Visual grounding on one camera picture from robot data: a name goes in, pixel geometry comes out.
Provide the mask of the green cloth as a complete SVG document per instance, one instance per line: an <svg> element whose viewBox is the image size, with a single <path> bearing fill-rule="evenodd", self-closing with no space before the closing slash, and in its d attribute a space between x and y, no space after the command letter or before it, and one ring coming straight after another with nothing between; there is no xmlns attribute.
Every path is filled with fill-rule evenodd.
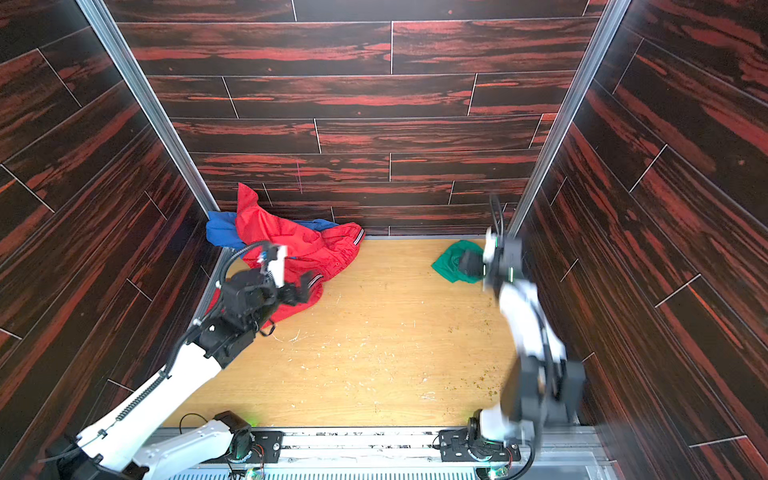
<svg viewBox="0 0 768 480"><path fill-rule="evenodd" d="M478 257L478 266L462 267L461 260L468 254ZM474 284L483 279L483 248L468 240L459 240L450 245L432 264L431 268L451 283L457 281Z"/></svg>

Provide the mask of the red cloth garment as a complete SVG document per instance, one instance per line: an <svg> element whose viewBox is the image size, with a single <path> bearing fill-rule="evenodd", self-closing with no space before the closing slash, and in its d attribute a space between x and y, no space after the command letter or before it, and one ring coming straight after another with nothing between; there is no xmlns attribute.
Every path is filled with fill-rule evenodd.
<svg viewBox="0 0 768 480"><path fill-rule="evenodd" d="M240 240L247 245L268 241L287 248L286 283L296 283L307 273L313 275L309 301L280 306L271 316L275 323L317 304L323 294L323 284L351 265L365 238L365 230L356 223L316 231L275 216L262 208L258 194L242 183L238 185L235 228Z"/></svg>

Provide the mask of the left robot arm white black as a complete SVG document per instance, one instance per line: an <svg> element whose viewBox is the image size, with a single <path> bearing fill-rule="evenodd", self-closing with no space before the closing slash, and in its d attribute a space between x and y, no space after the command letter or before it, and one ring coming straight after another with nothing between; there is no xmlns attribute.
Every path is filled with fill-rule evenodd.
<svg viewBox="0 0 768 480"><path fill-rule="evenodd" d="M165 366L75 437L55 441L41 461L42 478L167 479L225 455L245 429L234 414L171 440L153 445L147 441L257 336L271 334L272 317L280 306L309 303L321 278L305 273L298 283L277 283L272 271L256 269L222 279L210 311L177 341Z"/></svg>

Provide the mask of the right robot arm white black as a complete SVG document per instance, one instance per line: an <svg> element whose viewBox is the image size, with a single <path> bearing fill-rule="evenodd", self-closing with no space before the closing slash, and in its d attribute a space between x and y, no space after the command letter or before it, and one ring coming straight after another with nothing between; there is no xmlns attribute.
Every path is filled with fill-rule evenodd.
<svg viewBox="0 0 768 480"><path fill-rule="evenodd" d="M466 448L471 457L489 461L494 454L526 439L538 448L547 427L576 421L586 374L568 359L540 303L536 284L523 273L522 241L490 227L480 253L469 252L459 270L480 277L492 292L515 343L510 373L498 402L468 421Z"/></svg>

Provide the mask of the blue cloth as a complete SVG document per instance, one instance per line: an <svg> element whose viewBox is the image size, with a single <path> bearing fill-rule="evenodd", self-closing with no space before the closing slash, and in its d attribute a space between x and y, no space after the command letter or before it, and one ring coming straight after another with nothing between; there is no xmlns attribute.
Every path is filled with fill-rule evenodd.
<svg viewBox="0 0 768 480"><path fill-rule="evenodd" d="M206 222L206 239L208 242L217 247L235 250L244 248L246 244L237 233L235 219L236 214L234 212L209 211ZM337 223L325 219L297 220L295 224L318 232L338 226Z"/></svg>

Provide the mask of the aluminium frame rail left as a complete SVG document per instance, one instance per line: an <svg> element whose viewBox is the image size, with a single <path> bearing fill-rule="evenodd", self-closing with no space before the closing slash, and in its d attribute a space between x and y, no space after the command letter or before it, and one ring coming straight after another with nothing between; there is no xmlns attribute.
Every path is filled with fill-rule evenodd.
<svg viewBox="0 0 768 480"><path fill-rule="evenodd" d="M104 1L76 4L205 213L220 208Z"/></svg>

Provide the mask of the aluminium frame rail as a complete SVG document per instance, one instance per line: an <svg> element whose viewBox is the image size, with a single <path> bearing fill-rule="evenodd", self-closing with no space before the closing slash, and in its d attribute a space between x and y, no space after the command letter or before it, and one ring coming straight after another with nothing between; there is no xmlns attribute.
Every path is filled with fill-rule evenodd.
<svg viewBox="0 0 768 480"><path fill-rule="evenodd" d="M519 234L630 4L630 0L609 1L600 17L519 201L508 228L510 235Z"/></svg>
<svg viewBox="0 0 768 480"><path fill-rule="evenodd" d="M205 213L220 208L104 1L76 4Z"/></svg>

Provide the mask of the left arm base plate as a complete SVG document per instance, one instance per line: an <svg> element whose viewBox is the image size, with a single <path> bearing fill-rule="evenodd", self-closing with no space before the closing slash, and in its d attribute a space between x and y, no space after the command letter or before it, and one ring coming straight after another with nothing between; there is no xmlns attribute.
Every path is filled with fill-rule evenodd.
<svg viewBox="0 0 768 480"><path fill-rule="evenodd" d="M228 459L232 463L277 463L283 439L279 430L241 430L233 436Z"/></svg>

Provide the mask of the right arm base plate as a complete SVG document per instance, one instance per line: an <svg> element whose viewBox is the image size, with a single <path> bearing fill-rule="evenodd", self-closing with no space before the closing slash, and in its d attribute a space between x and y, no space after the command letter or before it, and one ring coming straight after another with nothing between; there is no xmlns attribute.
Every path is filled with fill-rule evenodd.
<svg viewBox="0 0 768 480"><path fill-rule="evenodd" d="M431 447L438 450L443 462L506 462L520 461L519 449L503 442L490 441L468 427L440 430Z"/></svg>

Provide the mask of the aluminium frame rail right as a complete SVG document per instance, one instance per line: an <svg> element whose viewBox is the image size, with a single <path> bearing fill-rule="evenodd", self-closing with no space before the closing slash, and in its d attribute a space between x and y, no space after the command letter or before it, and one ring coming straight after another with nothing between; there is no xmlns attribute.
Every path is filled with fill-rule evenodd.
<svg viewBox="0 0 768 480"><path fill-rule="evenodd" d="M609 1L600 17L519 201L508 228L510 235L519 234L630 4L630 0Z"/></svg>

